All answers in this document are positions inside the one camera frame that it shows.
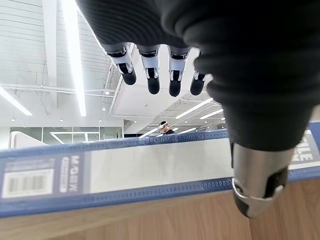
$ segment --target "wooden surface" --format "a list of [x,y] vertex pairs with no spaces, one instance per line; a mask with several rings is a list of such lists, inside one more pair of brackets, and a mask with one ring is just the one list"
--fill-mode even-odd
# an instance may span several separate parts
[[320,179],[289,184],[271,208],[249,222],[253,240],[320,240]]
[[320,179],[290,183],[265,214],[231,192],[0,219],[0,239],[320,240]]

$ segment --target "ceiling beam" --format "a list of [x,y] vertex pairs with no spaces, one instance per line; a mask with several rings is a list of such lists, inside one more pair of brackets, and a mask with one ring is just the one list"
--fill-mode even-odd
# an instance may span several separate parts
[[[51,87],[57,86],[57,0],[42,0],[44,41],[48,80]],[[52,107],[57,107],[57,92],[50,92]]]

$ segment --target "white label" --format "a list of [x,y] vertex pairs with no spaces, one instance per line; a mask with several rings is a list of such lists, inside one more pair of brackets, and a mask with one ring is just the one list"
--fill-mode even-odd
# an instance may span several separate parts
[[52,194],[53,183],[53,169],[7,172],[4,174],[2,198]]

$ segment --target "white wall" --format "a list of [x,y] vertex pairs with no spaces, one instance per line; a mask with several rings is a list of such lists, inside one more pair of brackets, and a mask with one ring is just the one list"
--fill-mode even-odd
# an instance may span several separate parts
[[9,135],[10,127],[0,127],[0,150],[8,148]]

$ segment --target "black fingertip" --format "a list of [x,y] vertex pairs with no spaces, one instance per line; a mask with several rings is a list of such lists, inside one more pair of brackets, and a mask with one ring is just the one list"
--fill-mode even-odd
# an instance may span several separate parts
[[169,93],[172,97],[176,97],[179,95],[181,90],[181,82],[180,81],[170,81]]
[[202,89],[204,88],[205,82],[202,80],[195,80],[195,78],[192,79],[191,86],[190,86],[190,92],[192,95],[197,96],[202,92]]
[[149,78],[147,81],[149,92],[153,95],[157,94],[160,91],[159,77]]
[[128,85],[133,85],[137,81],[135,69],[131,73],[122,74],[123,80]]

